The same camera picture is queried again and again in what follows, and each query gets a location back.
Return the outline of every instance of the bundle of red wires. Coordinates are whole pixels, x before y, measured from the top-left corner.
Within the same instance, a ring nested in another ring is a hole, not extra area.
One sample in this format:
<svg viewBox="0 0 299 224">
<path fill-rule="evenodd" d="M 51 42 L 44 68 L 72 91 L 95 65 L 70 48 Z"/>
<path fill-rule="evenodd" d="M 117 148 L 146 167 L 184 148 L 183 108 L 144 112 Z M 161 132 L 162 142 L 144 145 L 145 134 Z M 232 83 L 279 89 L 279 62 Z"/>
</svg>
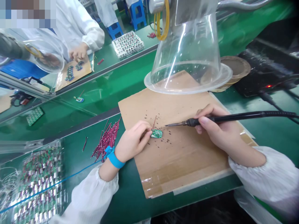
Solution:
<svg viewBox="0 0 299 224">
<path fill-rule="evenodd" d="M 119 120 L 117 122 L 115 122 L 115 124 L 112 126 L 112 123 L 110 123 L 108 126 L 108 121 L 105 125 L 104 130 L 102 130 L 101 133 L 101 138 L 100 138 L 100 142 L 97 145 L 97 147 L 95 148 L 95 150 L 93 151 L 93 154 L 91 157 L 96 157 L 95 162 L 97 161 L 97 159 L 100 157 L 100 155 L 102 155 L 102 159 L 104 158 L 104 156 L 106 155 L 105 149 L 110 146 L 113 147 L 115 144 L 115 139 L 117 137 L 117 132 L 119 129 L 119 121 L 121 120 L 121 117 L 119 118 Z"/>
</svg>

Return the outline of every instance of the blue anti-static wrist strap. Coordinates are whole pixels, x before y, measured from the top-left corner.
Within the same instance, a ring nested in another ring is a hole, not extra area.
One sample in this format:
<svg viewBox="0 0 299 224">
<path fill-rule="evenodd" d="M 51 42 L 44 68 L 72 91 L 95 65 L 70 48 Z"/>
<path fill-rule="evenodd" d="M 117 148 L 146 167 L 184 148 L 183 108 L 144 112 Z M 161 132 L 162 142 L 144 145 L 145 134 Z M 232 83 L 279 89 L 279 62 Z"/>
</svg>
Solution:
<svg viewBox="0 0 299 224">
<path fill-rule="evenodd" d="M 108 146 L 106 149 L 105 149 L 105 152 L 106 152 L 106 155 L 104 156 L 104 159 L 106 158 L 109 158 L 110 162 L 118 169 L 122 168 L 125 163 L 123 162 L 120 162 L 115 154 L 114 154 L 114 150 L 115 150 L 115 146 L 113 148 L 111 148 L 110 146 Z"/>
</svg>

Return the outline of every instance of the green workbench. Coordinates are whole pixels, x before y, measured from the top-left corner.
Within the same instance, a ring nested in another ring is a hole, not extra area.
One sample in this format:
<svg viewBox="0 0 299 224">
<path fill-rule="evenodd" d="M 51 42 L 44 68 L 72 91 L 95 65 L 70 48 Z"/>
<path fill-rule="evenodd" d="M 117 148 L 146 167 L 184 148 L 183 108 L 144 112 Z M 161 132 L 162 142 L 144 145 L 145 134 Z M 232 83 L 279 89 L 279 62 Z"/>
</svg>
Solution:
<svg viewBox="0 0 299 224">
<path fill-rule="evenodd" d="M 299 88 L 293 91 L 299 94 Z M 271 105 L 258 97 L 241 97 L 234 87 L 223 93 L 216 93 L 215 96 L 231 113 L 273 110 Z M 286 93 L 276 92 L 272 94 L 272 97 L 286 111 L 299 112 L 299 102 Z M 109 122 L 114 123 L 119 117 L 120 114 L 116 114 L 109 118 Z M 98 145 L 106 121 L 103 120 L 63 138 L 66 176 L 76 173 L 94 162 L 95 159 L 90 157 Z M 287 118 L 242 120 L 241 123 L 255 136 L 255 140 L 259 145 L 272 147 L 287 155 L 296 166 L 299 165 L 298 125 Z M 116 143 L 124 131 L 125 128 L 121 120 Z M 84 152 L 82 152 L 85 136 L 88 137 L 88 141 Z M 8 162 L 6 165 L 16 166 L 21 159 L 22 157 Z M 69 200 L 73 188 L 87 176 L 93 167 L 84 170 L 66 182 Z M 241 185 L 242 183 L 237 176 L 231 175 L 176 196 L 173 193 L 168 193 L 154 199 L 146 199 L 135 161 L 132 159 L 119 172 L 120 188 L 113 196 L 102 223 L 134 223 L 230 191 Z"/>
<path fill-rule="evenodd" d="M 218 23 L 221 56 L 235 55 L 243 51 L 267 24 L 287 17 L 291 10 L 292 5 L 275 1 L 255 12 L 234 14 L 224 19 Z M 102 53 L 107 55 L 111 51 L 103 51 L 104 48 L 96 53 L 97 58 L 105 58 L 102 65 L 109 67 L 110 62 L 106 56 L 102 56 Z M 37 140 L 55 137 L 76 125 L 84 126 L 84 123 L 91 118 L 116 108 L 118 101 L 144 89 L 143 79 L 151 71 L 154 57 L 155 52 L 151 52 L 43 103 L 41 108 L 45 114 L 31 127 L 26 125 L 25 114 L 1 123 L 0 140 Z M 95 66 L 95 72 L 96 69 L 100 70 L 101 67 Z M 83 90 L 85 90 L 83 94 L 85 101 L 78 104 L 73 100 L 73 96 L 80 95 Z M 298 87 L 292 91 L 299 94 Z M 271 105 L 258 97 L 243 98 L 234 87 L 216 93 L 215 96 L 231 113 L 274 110 Z M 285 111 L 299 113 L 298 101 L 286 93 L 276 92 L 272 97 Z M 115 122 L 119 117 L 120 114 L 113 114 L 109 121 Z M 272 147 L 287 155 L 296 166 L 299 165 L 298 125 L 286 118 L 243 120 L 241 123 L 255 136 L 259 145 Z M 90 156 L 98 144 L 105 124 L 106 120 L 103 120 L 82 130 L 78 128 L 80 131 L 63 138 L 66 176 L 94 162 L 94 158 L 90 159 Z M 121 121 L 116 142 L 119 141 L 124 130 Z M 85 136 L 88 137 L 88 142 L 85 151 L 82 152 Z M 21 159 L 22 157 L 8 162 L 6 166 L 18 167 Z M 73 188 L 87 176 L 91 169 L 92 167 L 66 181 L 69 201 Z M 102 223 L 134 223 L 232 190 L 241 186 L 241 182 L 236 175 L 231 175 L 176 196 L 168 193 L 154 199 L 146 199 L 135 161 L 132 159 L 120 170 L 119 185 L 120 188 L 113 196 Z"/>
<path fill-rule="evenodd" d="M 269 23 L 290 16 L 292 11 L 290 2 L 277 0 L 254 12 L 233 14 L 218 21 L 220 55 L 242 52 Z M 145 43 L 144 51 L 157 44 L 157 39 L 147 37 L 151 31 L 150 26 L 147 26 L 136 32 Z M 85 77 L 79 86 L 40 104 L 45 114 L 33 126 L 27 125 L 26 113 L 1 122 L 0 140 L 48 138 L 117 107 L 120 100 L 145 88 L 143 79 L 152 69 L 156 51 L 149 51 L 110 71 L 109 68 L 119 62 L 112 46 L 103 47 L 95 55 L 97 60 L 105 58 L 105 61 L 99 66 L 95 65 L 95 71 Z M 77 103 L 74 96 L 78 97 L 83 91 L 84 102 Z"/>
</svg>

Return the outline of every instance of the white lab coat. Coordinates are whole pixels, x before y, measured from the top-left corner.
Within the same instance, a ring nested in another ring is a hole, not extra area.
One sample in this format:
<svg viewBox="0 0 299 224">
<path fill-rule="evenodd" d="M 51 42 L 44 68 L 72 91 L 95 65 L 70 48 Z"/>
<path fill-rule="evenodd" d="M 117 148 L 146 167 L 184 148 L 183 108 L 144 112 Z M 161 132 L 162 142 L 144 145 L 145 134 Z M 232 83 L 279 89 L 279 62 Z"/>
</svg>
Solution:
<svg viewBox="0 0 299 224">
<path fill-rule="evenodd" d="M 130 9 L 131 5 L 138 2 L 139 0 L 126 0 L 128 9 Z"/>
<path fill-rule="evenodd" d="M 113 5 L 110 0 L 94 0 L 97 13 L 105 27 L 109 27 L 118 22 Z"/>
<path fill-rule="evenodd" d="M 242 181 L 245 193 L 249 195 L 246 198 L 240 191 L 237 191 L 235 195 L 237 202 L 257 223 L 280 222 L 259 205 L 251 195 L 266 202 L 286 219 L 295 220 L 299 215 L 299 169 L 288 157 L 274 149 L 255 148 L 267 159 L 261 167 L 244 167 L 229 158 L 230 167 Z M 62 216 L 55 215 L 50 220 L 50 224 L 100 223 L 119 186 L 118 174 L 110 182 L 101 180 L 98 174 L 99 167 L 94 168 L 74 188 L 70 205 Z"/>
<path fill-rule="evenodd" d="M 105 39 L 104 31 L 88 14 L 78 0 L 56 1 L 56 28 L 54 34 L 49 29 L 22 29 L 29 40 L 50 39 L 62 50 L 64 59 L 69 62 L 69 51 L 82 42 L 89 47 L 87 54 L 99 50 Z"/>
</svg>

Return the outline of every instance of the soldering iron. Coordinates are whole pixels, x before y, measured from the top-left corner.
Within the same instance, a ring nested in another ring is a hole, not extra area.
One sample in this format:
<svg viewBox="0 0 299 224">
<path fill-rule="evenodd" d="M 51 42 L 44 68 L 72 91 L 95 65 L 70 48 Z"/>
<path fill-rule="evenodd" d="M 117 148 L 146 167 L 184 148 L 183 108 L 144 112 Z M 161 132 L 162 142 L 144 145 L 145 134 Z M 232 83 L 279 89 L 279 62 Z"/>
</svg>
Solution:
<svg viewBox="0 0 299 224">
<path fill-rule="evenodd" d="M 262 118 L 262 117 L 288 117 L 288 118 L 299 118 L 296 113 L 293 112 L 286 112 L 286 111 L 255 111 L 255 112 L 247 112 L 247 113 L 240 113 L 240 114 L 231 114 L 226 116 L 219 116 L 219 117 L 208 117 L 210 120 L 214 121 L 215 123 L 222 123 L 226 121 L 236 121 L 236 120 L 245 120 L 251 118 Z M 174 124 L 167 124 L 166 127 L 173 127 L 173 126 L 189 126 L 195 127 L 200 125 L 198 119 L 190 118 L 186 121 L 182 121 L 180 123 Z"/>
</svg>

